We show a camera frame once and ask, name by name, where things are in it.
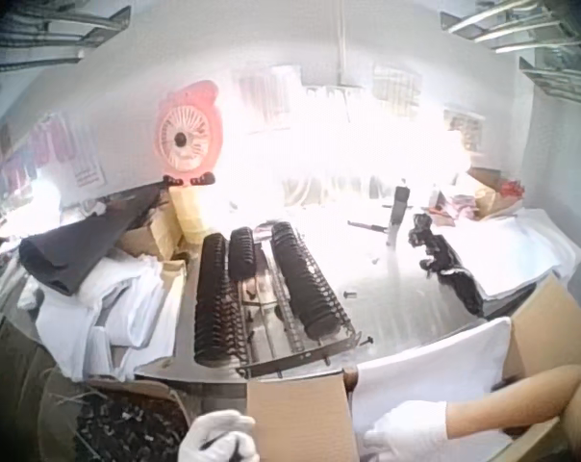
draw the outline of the stainless steel table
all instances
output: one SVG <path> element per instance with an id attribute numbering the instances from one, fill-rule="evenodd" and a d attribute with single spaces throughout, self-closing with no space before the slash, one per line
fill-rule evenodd
<path id="1" fill-rule="evenodd" d="M 408 244 L 412 210 L 406 214 L 395 247 L 387 246 L 387 235 L 347 225 L 348 219 L 386 223 L 390 209 L 377 203 L 314 207 L 290 212 L 291 221 L 322 272 L 335 290 L 355 329 L 373 344 L 356 347 L 324 361 L 283 371 L 284 377 L 308 375 L 396 354 L 408 348 L 430 344 L 456 331 L 478 325 L 452 289 L 436 277 L 428 278 L 418 262 L 425 258 L 423 247 Z M 196 364 L 192 357 L 195 291 L 198 262 L 189 265 L 184 306 L 180 315 L 175 357 L 145 366 L 140 374 L 152 378 L 190 383 L 244 383 L 233 368 L 212 369 Z M 354 291 L 356 298 L 344 298 Z M 486 306 L 499 308 L 507 300 Z"/>

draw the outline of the gloved hand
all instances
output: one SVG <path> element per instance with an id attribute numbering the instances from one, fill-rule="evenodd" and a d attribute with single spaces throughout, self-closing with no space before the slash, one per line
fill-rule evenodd
<path id="1" fill-rule="evenodd" d="M 229 462 L 238 451 L 242 461 L 259 462 L 248 431 L 254 419 L 235 410 L 216 411 L 198 417 L 179 447 L 178 462 Z M 215 440 L 207 449 L 203 445 Z"/>
<path id="2" fill-rule="evenodd" d="M 406 401 L 366 432 L 364 446 L 384 452 L 379 460 L 425 462 L 447 440 L 446 402 Z"/>

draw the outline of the white wall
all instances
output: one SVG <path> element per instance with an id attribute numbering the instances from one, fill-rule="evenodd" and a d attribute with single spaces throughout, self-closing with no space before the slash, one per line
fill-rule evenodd
<path id="1" fill-rule="evenodd" d="M 527 202 L 546 209 L 581 246 L 581 106 L 536 90 L 530 141 L 522 170 Z M 581 304 L 581 266 L 568 288 Z"/>
<path id="2" fill-rule="evenodd" d="M 230 71 L 251 65 L 299 64 L 305 84 L 335 84 L 338 4 L 165 0 L 78 65 L 43 72 L 13 108 L 13 132 L 25 134 L 50 111 L 66 112 L 92 129 L 108 184 L 93 192 L 64 192 L 67 202 L 157 181 L 162 168 L 153 146 L 161 99 L 211 78 L 224 102 L 230 98 Z M 451 104 L 485 116 L 487 165 L 508 169 L 520 158 L 511 142 L 518 126 L 511 117 L 515 57 L 441 32 L 438 13 L 410 1 L 347 0 L 345 13 L 345 83 L 369 85 L 376 63 L 418 72 L 427 114 L 440 117 L 442 105 Z M 241 152 L 233 142 L 227 123 L 225 149 Z M 285 143 L 268 141 L 267 148 Z"/>

